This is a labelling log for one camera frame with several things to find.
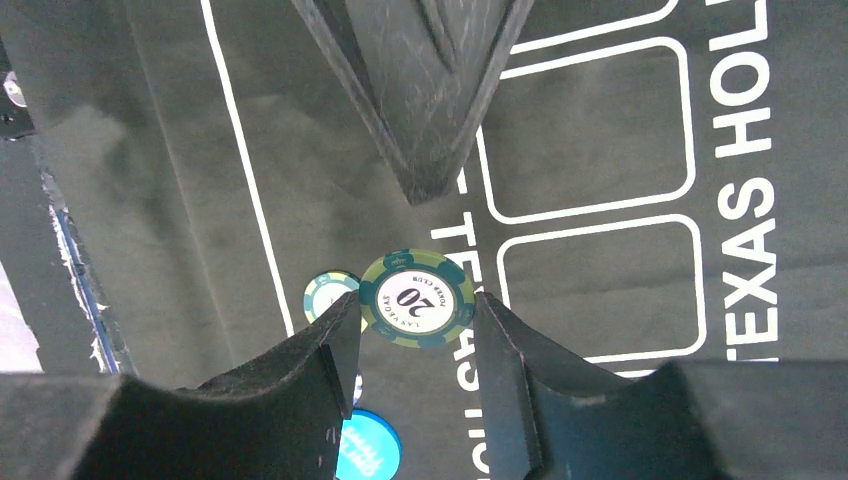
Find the blue poker chip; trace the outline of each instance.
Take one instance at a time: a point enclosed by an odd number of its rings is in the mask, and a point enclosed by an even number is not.
[[[309,323],[324,314],[333,303],[347,292],[359,289],[359,279],[344,270],[324,272],[306,285],[303,292],[303,313]],[[368,323],[362,321],[362,331],[368,328]]]
[[[381,336],[412,348],[440,347],[471,323],[474,287],[462,267],[428,250],[389,253],[359,285],[362,317]]]
[[[389,422],[366,410],[354,410],[342,422],[336,478],[391,480],[400,467],[400,439]]]

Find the teal poker chip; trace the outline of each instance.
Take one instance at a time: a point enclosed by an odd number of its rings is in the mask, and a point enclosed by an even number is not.
[[[474,287],[436,252],[407,249],[375,261],[362,276],[362,317],[381,336],[411,348],[446,345],[471,323]]]
[[[306,320],[313,323],[342,295],[358,288],[359,279],[344,270],[330,270],[313,278],[303,292],[303,313]],[[366,328],[368,323],[363,320],[362,331]]]

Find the white rectangle outline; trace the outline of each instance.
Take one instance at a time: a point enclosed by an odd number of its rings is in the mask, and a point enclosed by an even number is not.
[[[491,213],[492,217],[504,225],[520,225],[523,223],[551,220],[554,218],[585,215],[588,213],[604,212],[607,210],[617,210],[640,205],[669,202],[682,197],[689,191],[690,188],[692,188],[692,185],[695,183],[695,137],[692,127],[692,104],[689,96],[689,64],[686,49],[683,48],[683,45],[681,45],[677,40],[668,37],[655,37],[624,45],[617,45],[615,47],[581,53],[579,55],[564,57],[557,60],[528,65],[526,67],[505,70],[501,74],[501,79],[520,77],[531,73],[543,72],[601,58],[609,58],[615,55],[631,53],[653,47],[668,47],[677,55],[678,59],[680,102],[683,115],[683,143],[686,157],[686,180],[683,182],[683,185],[681,185],[677,190],[669,193],[637,197],[628,200],[617,200],[614,202],[586,205],[582,207],[565,208],[549,212],[533,213],[529,215],[520,215],[517,217],[508,217],[500,213],[495,206],[495,198],[492,191],[492,178],[489,174],[489,160],[486,155],[486,143],[483,139],[483,127],[481,126],[477,129],[477,151],[480,156],[480,166],[483,171],[483,188],[486,192],[486,205],[489,208],[489,213]]]
[[[642,25],[647,25],[649,23],[658,22],[663,18],[669,16],[669,14],[671,14],[671,12],[677,7],[677,4],[679,2],[680,0],[669,0],[663,8],[657,10],[656,12],[646,13],[644,15],[639,15],[638,17],[626,18],[624,20],[605,23],[603,25],[596,25],[594,27],[584,28],[582,30],[576,30],[560,35],[554,35],[553,37],[540,38],[539,40],[516,43],[512,46],[512,49],[509,51],[509,53],[510,55],[516,55],[519,53],[539,50],[540,48],[552,47],[554,45],[562,45],[563,43],[573,42],[575,40],[596,37],[605,33],[617,32],[619,30],[625,30],[628,28],[639,27]]]
[[[692,233],[692,250],[694,252],[694,267],[695,267],[695,309],[698,316],[698,338],[695,343],[686,348],[676,348],[670,350],[656,350],[651,352],[636,352],[636,353],[621,353],[613,355],[600,355],[596,357],[586,357],[584,360],[591,363],[607,363],[607,362],[624,362],[629,360],[650,360],[655,358],[670,358],[682,357],[691,355],[698,351],[707,341],[707,314],[706,303],[704,301],[704,268],[701,257],[701,231],[694,220],[686,215],[670,214],[660,215],[656,217],[639,218],[636,220],[626,220],[623,222],[607,223],[602,225],[592,225],[589,227],[574,228],[570,230],[557,230],[553,232],[536,233],[533,235],[525,235],[523,237],[514,237],[501,245],[498,249],[497,267],[498,281],[501,286],[501,298],[503,304],[510,307],[509,288],[506,281],[506,269],[504,266],[504,255],[510,248],[525,243],[541,242],[546,240],[555,240],[559,238],[577,237],[580,235],[590,235],[593,233],[613,232],[617,230],[625,230],[635,227],[647,227],[652,225],[660,225],[663,223],[677,222],[686,226]]]

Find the triangular black piece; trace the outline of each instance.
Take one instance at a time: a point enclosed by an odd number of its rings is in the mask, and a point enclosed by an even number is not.
[[[490,293],[474,316],[491,478],[654,480],[848,472],[848,362],[673,360],[630,382]]]
[[[450,191],[533,0],[292,0],[410,204]]]
[[[0,478],[335,478],[361,318],[348,293],[196,389],[127,375],[0,375]]]

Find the white line marking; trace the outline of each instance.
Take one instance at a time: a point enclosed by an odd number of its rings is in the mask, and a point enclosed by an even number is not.
[[[736,349],[728,348],[727,349],[727,361],[729,362],[778,362],[780,359],[778,357],[770,357],[770,358],[753,358],[750,360],[737,360],[736,358]]]
[[[624,378],[642,378],[654,373],[656,370],[630,370],[627,372],[615,372],[619,377]]]
[[[560,238],[576,237],[579,235],[590,235],[593,233],[613,232],[616,230],[624,230],[635,227],[647,227],[652,225],[660,225],[663,223],[680,223],[685,225],[692,234],[692,250],[694,256],[695,270],[695,310],[698,317],[698,338],[695,343],[686,348],[675,348],[670,350],[657,350],[651,352],[623,353],[615,355],[600,355],[596,357],[586,357],[584,360],[591,363],[606,363],[606,362],[624,362],[629,360],[650,360],[655,358],[681,357],[691,355],[698,351],[707,341],[707,313],[706,302],[704,300],[704,267],[701,257],[701,231],[694,220],[685,215],[660,215],[657,217],[639,218],[636,220],[627,220],[623,222],[607,223],[603,225],[593,225],[590,227],[574,228],[571,230],[558,230],[553,232],[537,233],[526,235],[523,237],[515,237],[504,242],[498,249],[497,267],[498,280],[501,285],[501,297],[503,304],[510,308],[509,288],[506,281],[506,267],[504,265],[504,256],[510,248],[525,243],[541,242],[546,240],[555,240]]]
[[[465,183],[465,169],[459,169],[459,176],[456,177],[456,187],[459,190],[460,195],[465,195],[468,193],[468,185]]]
[[[489,174],[489,161],[486,154],[486,142],[483,139],[482,127],[477,130],[477,151],[480,156],[480,166],[483,171],[483,188],[486,192],[486,205],[489,208],[489,213],[499,222],[504,225],[519,225],[523,223],[539,222],[543,220],[551,220],[554,218],[571,217],[574,215],[584,215],[588,213],[604,212],[607,210],[617,210],[621,208],[631,208],[640,205],[650,205],[654,203],[669,202],[676,200],[692,188],[695,183],[695,136],[692,127],[692,104],[689,95],[689,61],[686,54],[686,49],[677,40],[668,37],[649,38],[638,42],[628,43],[625,45],[617,45],[615,47],[604,48],[593,52],[581,53],[570,57],[564,57],[547,62],[528,65],[526,67],[514,68],[505,70],[501,74],[501,79],[509,79],[530,75],[532,73],[544,72],[555,68],[561,68],[578,63],[585,63],[601,58],[608,58],[623,53],[631,53],[638,50],[644,50],[653,47],[667,47],[671,49],[678,59],[679,80],[680,80],[680,104],[682,106],[683,120],[683,146],[686,157],[686,180],[683,185],[677,190],[669,193],[658,195],[649,195],[646,197],[632,198],[628,200],[618,200],[607,203],[599,203],[596,205],[586,205],[582,207],[564,208],[550,212],[534,213],[529,215],[519,215],[517,217],[508,217],[500,213],[495,206],[495,198],[492,190],[492,179]]]
[[[256,212],[256,222],[259,224],[259,235],[262,237],[262,246],[265,247],[265,256],[268,258],[268,267],[271,269],[271,280],[274,282],[274,290],[277,292],[277,300],[280,303],[280,311],[283,314],[283,321],[286,324],[286,335],[291,337],[294,335],[294,325],[292,324],[289,307],[286,303],[286,295],[283,292],[283,281],[280,278],[280,269],[277,267],[277,259],[274,256],[274,247],[271,244],[271,235],[268,233],[268,224],[265,221],[265,213],[262,210],[262,202],[259,199],[259,190],[256,187],[256,177],[253,175],[253,166],[250,164],[250,155],[247,152],[247,141],[244,138],[244,130],[241,127],[241,119],[239,118],[238,108],[236,107],[236,99],[233,94],[233,86],[230,82],[230,74],[227,71],[227,63],[224,60],[224,52],[221,50],[221,42],[218,41],[218,32],[215,29],[215,18],[212,16],[212,5],[210,0],[200,0],[200,6],[203,9],[203,20],[206,22],[206,33],[209,36],[209,44],[212,47],[212,54],[215,56],[215,63],[218,65],[218,73],[221,76],[221,86],[224,88],[224,100],[227,103],[227,110],[230,112],[230,119],[233,122],[233,132],[236,135],[236,143],[238,144],[239,156],[241,164],[244,167],[244,175],[247,178],[247,188],[250,191],[250,199],[253,201],[253,210]]]
[[[656,12],[647,13],[645,15],[639,15],[638,17],[632,17],[624,20],[618,20],[616,22],[605,23],[603,25],[584,28],[582,30],[576,30],[574,32],[563,33],[561,35],[554,35],[553,37],[532,40],[530,42],[517,43],[513,45],[509,53],[510,55],[516,55],[518,53],[538,50],[540,48],[552,47],[554,45],[561,45],[563,43],[573,42],[575,40],[582,40],[584,38],[595,37],[598,35],[603,35],[605,33],[617,32],[619,30],[625,30],[627,28],[633,28],[641,25],[647,25],[649,23],[658,22],[663,18],[667,17],[675,9],[675,7],[677,7],[679,1],[680,0],[669,0],[669,2],[666,3],[663,8],[657,10]]]

